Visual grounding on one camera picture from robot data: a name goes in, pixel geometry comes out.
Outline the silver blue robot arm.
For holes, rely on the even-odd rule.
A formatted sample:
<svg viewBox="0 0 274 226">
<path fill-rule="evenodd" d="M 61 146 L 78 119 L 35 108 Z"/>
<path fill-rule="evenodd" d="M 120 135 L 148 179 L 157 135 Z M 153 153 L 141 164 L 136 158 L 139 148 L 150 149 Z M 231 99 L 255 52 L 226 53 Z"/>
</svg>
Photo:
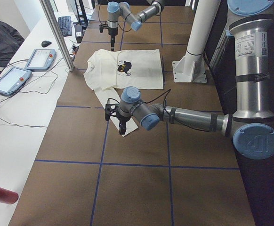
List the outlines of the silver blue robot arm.
<svg viewBox="0 0 274 226">
<path fill-rule="evenodd" d="M 111 51 L 114 51 L 115 38 L 118 35 L 119 17 L 122 17 L 128 23 L 132 30 L 138 31 L 142 23 L 149 18 L 159 15 L 165 6 L 164 0 L 148 0 L 150 6 L 137 14 L 133 14 L 127 2 L 110 1 L 107 4 L 108 20 L 105 24 L 100 25 L 100 32 L 104 29 L 108 30 L 110 35 Z"/>
<path fill-rule="evenodd" d="M 122 16 L 134 31 L 143 22 L 164 10 L 164 0 L 147 0 L 151 5 L 144 11 L 131 15 L 124 3 L 108 3 L 109 20 Z M 220 0 L 200 0 L 195 12 L 191 36 L 185 55 L 173 61 L 174 82 L 200 82 L 204 75 L 204 49 L 211 32 Z M 140 90 L 134 86 L 124 89 L 120 103 L 112 112 L 119 120 L 119 134 L 126 132 L 126 122 L 135 117 L 146 130 L 154 128 L 159 121 L 181 124 L 191 129 L 220 131 L 233 139 L 236 150 L 247 158 L 260 160 L 274 155 L 274 128 L 270 125 L 274 114 L 269 110 L 268 41 L 267 30 L 274 19 L 274 0 L 227 0 L 227 23 L 218 44 L 223 49 L 223 39 L 234 37 L 235 82 L 237 110 L 234 114 L 217 115 L 166 106 L 148 105 L 141 99 Z"/>
</svg>

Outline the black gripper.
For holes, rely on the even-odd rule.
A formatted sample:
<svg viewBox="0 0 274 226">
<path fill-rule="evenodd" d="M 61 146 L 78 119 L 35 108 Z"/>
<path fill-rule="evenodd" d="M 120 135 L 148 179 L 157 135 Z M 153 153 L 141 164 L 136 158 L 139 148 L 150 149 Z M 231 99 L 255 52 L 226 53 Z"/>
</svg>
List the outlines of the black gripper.
<svg viewBox="0 0 274 226">
<path fill-rule="evenodd" d="M 127 117 L 127 116 L 119 115 L 118 119 L 119 119 L 119 134 L 125 135 L 127 130 L 126 123 L 130 120 L 130 116 Z"/>
<path fill-rule="evenodd" d="M 111 35 L 111 36 L 110 36 L 111 51 L 114 51 L 115 37 L 116 37 L 116 36 L 114 36 L 114 35 Z"/>
</svg>

